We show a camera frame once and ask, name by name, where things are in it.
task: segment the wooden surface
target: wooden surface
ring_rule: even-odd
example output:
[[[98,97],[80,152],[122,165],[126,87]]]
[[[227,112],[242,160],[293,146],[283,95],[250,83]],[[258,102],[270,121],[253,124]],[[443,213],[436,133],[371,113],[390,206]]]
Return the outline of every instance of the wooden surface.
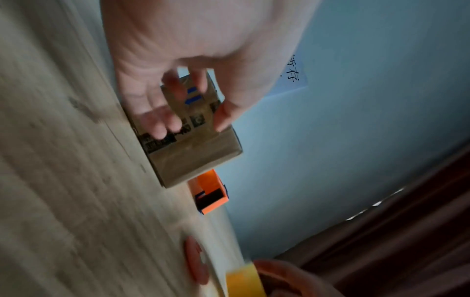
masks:
[[[77,5],[0,0],[0,296],[216,296],[182,244],[222,279],[241,266],[225,209],[160,187],[96,44],[97,1]]]

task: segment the red object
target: red object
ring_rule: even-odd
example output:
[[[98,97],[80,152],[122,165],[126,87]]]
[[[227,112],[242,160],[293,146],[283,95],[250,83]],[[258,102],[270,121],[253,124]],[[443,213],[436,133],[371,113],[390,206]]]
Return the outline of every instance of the red object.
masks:
[[[195,282],[206,285],[209,282],[209,267],[201,261],[201,247],[192,236],[185,240],[186,263]]]

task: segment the dark red curtain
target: dark red curtain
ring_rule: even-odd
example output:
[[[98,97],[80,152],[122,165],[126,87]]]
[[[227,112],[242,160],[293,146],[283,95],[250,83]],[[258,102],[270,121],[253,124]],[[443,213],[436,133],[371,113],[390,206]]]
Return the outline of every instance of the dark red curtain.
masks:
[[[470,297],[470,149],[278,257],[349,296]]]

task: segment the brown curtain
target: brown curtain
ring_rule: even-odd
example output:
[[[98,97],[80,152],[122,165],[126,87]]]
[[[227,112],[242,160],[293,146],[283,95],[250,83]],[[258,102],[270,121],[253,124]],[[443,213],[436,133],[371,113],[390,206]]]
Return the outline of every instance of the brown curtain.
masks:
[[[470,297],[469,152],[278,258],[346,297]]]

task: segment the cardboard box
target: cardboard box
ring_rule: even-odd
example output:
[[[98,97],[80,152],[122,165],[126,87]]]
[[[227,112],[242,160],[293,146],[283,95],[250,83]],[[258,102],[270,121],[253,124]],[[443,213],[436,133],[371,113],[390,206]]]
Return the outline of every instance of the cardboard box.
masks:
[[[194,178],[243,152],[232,127],[221,133],[213,129],[213,113],[220,100],[211,78],[208,75],[207,78],[205,94],[196,89],[189,76],[180,78],[188,90],[185,102],[176,101],[173,94],[162,87],[171,109],[183,122],[179,133],[168,132],[164,139],[156,140],[131,119],[143,150],[166,188]]]

